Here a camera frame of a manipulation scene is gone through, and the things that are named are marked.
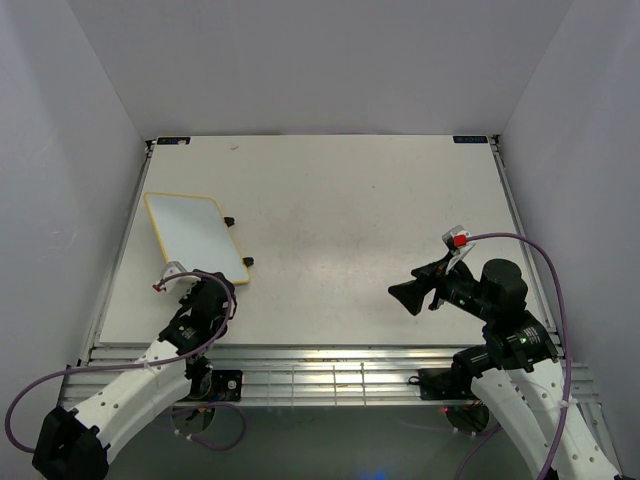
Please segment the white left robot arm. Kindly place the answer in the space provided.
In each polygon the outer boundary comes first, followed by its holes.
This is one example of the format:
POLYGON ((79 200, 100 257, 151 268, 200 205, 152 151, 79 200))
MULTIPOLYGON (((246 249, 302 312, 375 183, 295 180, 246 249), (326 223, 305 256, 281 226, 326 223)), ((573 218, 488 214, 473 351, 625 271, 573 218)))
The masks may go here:
POLYGON ((44 478, 105 478, 122 448, 157 416, 210 392, 205 352, 226 333, 235 287, 220 272, 191 275, 196 283, 136 362, 72 409, 56 407, 45 417, 32 458, 44 478))

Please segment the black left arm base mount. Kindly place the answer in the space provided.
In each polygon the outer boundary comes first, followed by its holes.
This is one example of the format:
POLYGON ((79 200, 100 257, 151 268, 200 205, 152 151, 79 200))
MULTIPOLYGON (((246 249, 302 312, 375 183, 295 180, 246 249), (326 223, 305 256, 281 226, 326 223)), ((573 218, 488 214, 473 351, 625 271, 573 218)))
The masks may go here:
POLYGON ((239 402, 243 380, 242 370, 212 370, 205 376, 204 398, 209 401, 239 402))

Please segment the blue label sticker right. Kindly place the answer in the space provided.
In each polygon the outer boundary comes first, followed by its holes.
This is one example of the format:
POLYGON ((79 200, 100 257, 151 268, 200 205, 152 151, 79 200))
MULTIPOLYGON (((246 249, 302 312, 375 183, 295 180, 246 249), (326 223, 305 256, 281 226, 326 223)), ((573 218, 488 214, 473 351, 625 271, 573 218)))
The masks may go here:
POLYGON ((455 144, 487 144, 488 138, 484 135, 454 135, 455 144))

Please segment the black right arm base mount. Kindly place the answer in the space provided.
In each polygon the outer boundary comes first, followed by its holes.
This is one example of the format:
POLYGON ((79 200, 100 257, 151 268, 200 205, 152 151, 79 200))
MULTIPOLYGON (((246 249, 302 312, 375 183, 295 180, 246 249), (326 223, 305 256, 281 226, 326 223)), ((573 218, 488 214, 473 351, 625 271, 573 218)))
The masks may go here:
POLYGON ((421 400, 475 400, 468 377, 452 369, 424 368, 407 379, 407 384, 419 389, 421 400))

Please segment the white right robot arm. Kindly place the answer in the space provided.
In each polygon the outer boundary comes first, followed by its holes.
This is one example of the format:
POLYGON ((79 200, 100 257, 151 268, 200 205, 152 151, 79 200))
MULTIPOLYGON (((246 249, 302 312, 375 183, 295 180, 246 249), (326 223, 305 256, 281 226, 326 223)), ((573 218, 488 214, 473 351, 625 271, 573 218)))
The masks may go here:
POLYGON ((569 375, 547 329, 527 310, 528 288, 515 263, 489 260, 475 278, 445 256, 411 274, 388 289, 410 314, 431 295, 430 310, 448 303, 484 323, 483 344, 456 353, 448 370, 418 372, 412 381, 422 395, 481 401, 536 478, 621 478, 564 392, 569 375))

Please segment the yellow framed small whiteboard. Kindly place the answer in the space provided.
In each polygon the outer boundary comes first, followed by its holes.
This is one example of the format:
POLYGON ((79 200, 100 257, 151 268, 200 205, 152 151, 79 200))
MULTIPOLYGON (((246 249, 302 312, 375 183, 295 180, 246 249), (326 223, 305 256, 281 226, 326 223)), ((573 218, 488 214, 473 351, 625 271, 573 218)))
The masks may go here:
POLYGON ((213 198, 146 192, 143 201, 166 262, 187 271, 220 272, 235 285, 249 283, 248 263, 230 232, 235 220, 213 198))

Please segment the aluminium frame rail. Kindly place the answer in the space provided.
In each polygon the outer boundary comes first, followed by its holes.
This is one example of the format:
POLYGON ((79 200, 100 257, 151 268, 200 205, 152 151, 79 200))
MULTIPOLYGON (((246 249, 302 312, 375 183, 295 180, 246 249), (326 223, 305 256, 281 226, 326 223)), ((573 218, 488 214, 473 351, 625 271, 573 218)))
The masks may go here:
POLYGON ((442 394, 422 400, 409 378, 450 367, 454 348, 250 348, 207 353, 217 370, 243 373, 243 407, 465 405, 442 394))

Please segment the blue label sticker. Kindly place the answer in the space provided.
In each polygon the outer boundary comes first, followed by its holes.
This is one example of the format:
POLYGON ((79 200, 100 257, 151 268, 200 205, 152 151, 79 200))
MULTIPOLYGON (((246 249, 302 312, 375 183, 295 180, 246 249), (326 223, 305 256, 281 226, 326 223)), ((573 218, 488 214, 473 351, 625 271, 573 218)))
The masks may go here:
POLYGON ((487 144, 488 138, 484 135, 454 135, 455 144, 487 144))
POLYGON ((157 146, 161 146, 161 145, 184 146, 184 145, 189 145, 190 142, 191 142, 190 137, 169 136, 169 137, 158 137, 156 139, 157 146))

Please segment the blue label sticker left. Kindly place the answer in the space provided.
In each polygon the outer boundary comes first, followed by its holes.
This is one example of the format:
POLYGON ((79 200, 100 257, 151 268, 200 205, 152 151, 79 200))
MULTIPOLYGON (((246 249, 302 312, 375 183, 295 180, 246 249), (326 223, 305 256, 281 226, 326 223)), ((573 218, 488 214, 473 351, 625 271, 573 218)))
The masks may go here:
POLYGON ((184 146, 184 145, 189 145, 190 142, 191 142, 190 137, 169 136, 169 137, 158 137, 156 139, 157 146, 161 146, 161 145, 184 146))

